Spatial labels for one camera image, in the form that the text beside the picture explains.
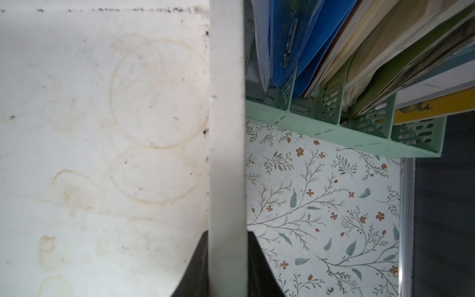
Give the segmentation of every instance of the white paper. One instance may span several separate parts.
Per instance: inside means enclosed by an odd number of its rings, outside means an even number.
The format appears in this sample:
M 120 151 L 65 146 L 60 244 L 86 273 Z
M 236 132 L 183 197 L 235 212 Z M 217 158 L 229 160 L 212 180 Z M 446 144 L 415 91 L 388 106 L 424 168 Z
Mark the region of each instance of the white paper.
M 472 82 L 475 80 L 475 60 L 430 77 L 415 85 L 408 86 L 398 92 L 396 97 L 397 108 L 402 108 L 421 101 L 429 100 L 441 95 L 441 91 Z
M 270 81 L 269 25 L 270 0 L 252 0 L 256 28 L 257 60 L 262 87 L 267 91 Z

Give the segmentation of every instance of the blue plastic file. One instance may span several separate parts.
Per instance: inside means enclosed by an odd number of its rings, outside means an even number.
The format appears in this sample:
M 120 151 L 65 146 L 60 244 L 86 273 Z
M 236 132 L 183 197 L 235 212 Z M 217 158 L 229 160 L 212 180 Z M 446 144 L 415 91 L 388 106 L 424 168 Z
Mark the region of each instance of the blue plastic file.
M 356 0 L 326 1 L 299 59 L 293 97 L 309 86 L 326 51 L 350 15 Z
M 324 0 L 272 0 L 269 48 L 273 85 L 282 87 L 289 79 L 323 4 Z

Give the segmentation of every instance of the mint green file organizer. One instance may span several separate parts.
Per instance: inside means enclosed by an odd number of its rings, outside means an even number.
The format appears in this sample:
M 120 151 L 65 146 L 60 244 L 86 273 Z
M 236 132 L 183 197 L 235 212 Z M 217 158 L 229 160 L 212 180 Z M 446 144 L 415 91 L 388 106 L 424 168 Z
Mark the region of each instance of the mint green file organizer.
M 395 96 L 359 118 L 340 123 L 349 63 L 312 98 L 292 100 L 296 71 L 281 88 L 271 88 L 272 103 L 246 97 L 246 117 L 303 135 L 386 158 L 440 157 L 447 118 L 393 126 Z

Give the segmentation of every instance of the branch pattern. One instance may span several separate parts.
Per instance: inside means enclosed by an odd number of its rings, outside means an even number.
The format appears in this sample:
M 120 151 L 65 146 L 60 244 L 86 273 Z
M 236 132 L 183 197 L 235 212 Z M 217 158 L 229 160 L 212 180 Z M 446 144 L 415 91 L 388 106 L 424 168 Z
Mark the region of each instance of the branch pattern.
M 284 294 L 397 295 L 399 159 L 252 121 L 246 134 L 247 226 Z

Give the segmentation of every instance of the dark floor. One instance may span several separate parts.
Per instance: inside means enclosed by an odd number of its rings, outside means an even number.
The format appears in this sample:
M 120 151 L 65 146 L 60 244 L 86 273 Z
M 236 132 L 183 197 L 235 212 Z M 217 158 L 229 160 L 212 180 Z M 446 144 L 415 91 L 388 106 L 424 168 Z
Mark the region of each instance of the dark floor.
M 475 296 L 475 111 L 447 119 L 441 158 L 416 159 L 413 297 Z

